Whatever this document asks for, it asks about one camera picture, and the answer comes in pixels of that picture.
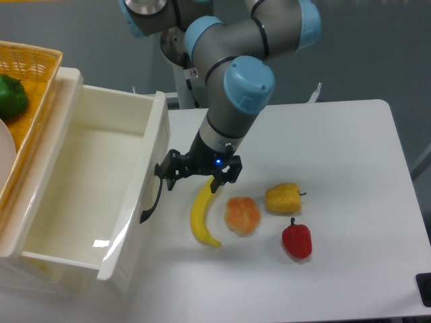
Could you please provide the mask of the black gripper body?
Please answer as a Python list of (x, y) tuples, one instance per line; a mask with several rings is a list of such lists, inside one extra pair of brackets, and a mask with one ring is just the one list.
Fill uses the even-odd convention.
[(222, 150), (212, 149), (197, 133), (189, 152), (190, 176), (208, 176), (234, 156), (234, 147), (231, 143), (222, 143)]

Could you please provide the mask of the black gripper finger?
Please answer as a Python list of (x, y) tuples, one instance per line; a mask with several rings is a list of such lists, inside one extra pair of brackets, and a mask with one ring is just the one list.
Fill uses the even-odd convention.
[(171, 191), (178, 180), (190, 175), (189, 156), (175, 149), (169, 150), (160, 165), (160, 176), (166, 181), (168, 190)]
[(242, 170), (242, 162), (239, 155), (234, 155), (225, 165), (217, 168), (213, 173), (213, 180), (210, 184), (212, 193), (216, 193), (218, 188), (226, 183), (235, 183)]

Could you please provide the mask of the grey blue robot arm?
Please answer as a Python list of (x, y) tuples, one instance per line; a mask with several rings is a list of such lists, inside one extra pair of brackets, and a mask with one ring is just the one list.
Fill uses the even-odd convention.
[(237, 180), (237, 149), (275, 89), (266, 61), (314, 44), (321, 17), (312, 1), (248, 1), (250, 15), (226, 24), (211, 1), (121, 1), (132, 31), (183, 32), (185, 58), (203, 78), (209, 109), (186, 154), (170, 150), (157, 174), (173, 188), (193, 175), (211, 176), (211, 190)]

